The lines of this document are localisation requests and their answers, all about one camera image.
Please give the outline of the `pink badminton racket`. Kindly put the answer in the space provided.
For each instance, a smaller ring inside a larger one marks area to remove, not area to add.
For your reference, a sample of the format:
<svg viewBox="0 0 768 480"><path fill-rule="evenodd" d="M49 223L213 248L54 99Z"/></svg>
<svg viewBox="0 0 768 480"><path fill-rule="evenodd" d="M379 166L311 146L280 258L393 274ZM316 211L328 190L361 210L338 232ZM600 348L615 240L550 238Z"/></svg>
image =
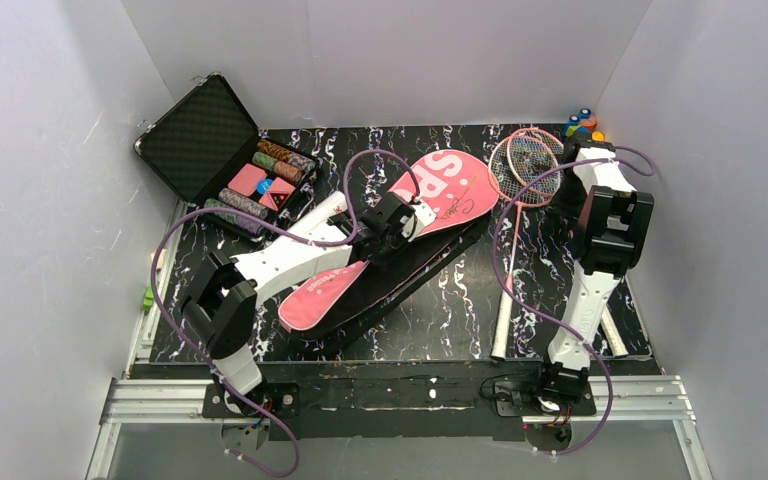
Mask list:
<svg viewBox="0 0 768 480"><path fill-rule="evenodd" d="M538 128L529 127L514 132L497 144L491 154L489 170L500 197L513 199L530 181L557 165L547 139L548 136ZM505 286L508 289L513 288L523 210L548 205L559 187L560 176L553 174L529 188L516 202L510 255L506 264ZM506 358L512 306L513 298L506 293L502 294L490 353L490 358L496 361Z"/></svg>
<svg viewBox="0 0 768 480"><path fill-rule="evenodd" d="M511 188L516 194L520 187L534 180L538 175L559 165L557 156L562 153L562 143L552 134L536 127L523 128L515 131L508 139L500 143L502 148L502 164L509 168L517 181ZM553 199L561 184L559 173L551 174L546 180L540 180L525 193L525 199L518 205L522 207L547 206ZM587 342L595 338L597 327L595 321L600 321L604 340L613 354L623 357L628 354L619 334L613 317L607 306L609 294L600 294L600 303L589 296L590 292L582 285L573 289L576 295L567 303L564 322L578 331Z"/></svg>

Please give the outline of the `white shuttlecock tube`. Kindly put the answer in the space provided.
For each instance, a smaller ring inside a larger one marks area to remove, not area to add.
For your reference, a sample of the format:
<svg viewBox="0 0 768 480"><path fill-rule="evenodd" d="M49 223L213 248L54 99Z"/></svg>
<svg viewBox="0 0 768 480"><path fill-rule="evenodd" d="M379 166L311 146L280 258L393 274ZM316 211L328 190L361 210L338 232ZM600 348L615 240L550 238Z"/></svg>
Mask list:
<svg viewBox="0 0 768 480"><path fill-rule="evenodd" d="M328 220L346 208L345 195L340 191L332 193L288 230L289 238L300 239L302 243L344 241L347 235Z"/></svg>

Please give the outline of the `pink racket bag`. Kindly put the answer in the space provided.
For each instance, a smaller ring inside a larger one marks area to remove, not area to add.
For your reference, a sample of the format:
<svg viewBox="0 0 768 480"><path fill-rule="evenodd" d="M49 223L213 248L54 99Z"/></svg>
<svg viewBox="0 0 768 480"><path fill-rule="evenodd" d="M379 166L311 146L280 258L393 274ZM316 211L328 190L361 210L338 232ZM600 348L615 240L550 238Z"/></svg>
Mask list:
<svg viewBox="0 0 768 480"><path fill-rule="evenodd" d="M416 161L390 188L404 198L420 193L435 215L412 242L383 240L364 258L305 281L278 308L294 339L353 342L410 295L447 255L482 235L499 195L484 162L459 150L438 150Z"/></svg>

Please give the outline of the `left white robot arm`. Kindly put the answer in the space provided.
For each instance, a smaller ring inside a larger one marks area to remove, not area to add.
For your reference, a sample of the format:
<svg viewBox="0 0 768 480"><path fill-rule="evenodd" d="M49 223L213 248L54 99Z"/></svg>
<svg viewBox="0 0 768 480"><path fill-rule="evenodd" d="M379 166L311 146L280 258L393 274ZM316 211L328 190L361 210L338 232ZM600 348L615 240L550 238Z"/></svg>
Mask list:
<svg viewBox="0 0 768 480"><path fill-rule="evenodd" d="M346 197L335 192L268 247L234 258L209 255L178 309L216 376L227 390L245 395L262 381L249 341L265 300L317 274L388 259L435 219L427 202L388 193L359 215L359 232L352 237Z"/></svg>

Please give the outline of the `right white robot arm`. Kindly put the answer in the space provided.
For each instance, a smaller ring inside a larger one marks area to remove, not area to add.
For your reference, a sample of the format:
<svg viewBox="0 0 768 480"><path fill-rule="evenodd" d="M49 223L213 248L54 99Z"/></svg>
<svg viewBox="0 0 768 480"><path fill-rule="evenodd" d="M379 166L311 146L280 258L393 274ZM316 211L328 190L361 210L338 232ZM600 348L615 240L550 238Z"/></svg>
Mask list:
<svg viewBox="0 0 768 480"><path fill-rule="evenodd" d="M562 326L548 346L538 396L566 404L585 394L591 362L586 347L614 289L642 256L655 200L630 184L608 142L574 134L564 141L559 162L570 168L552 206L573 222L573 285Z"/></svg>

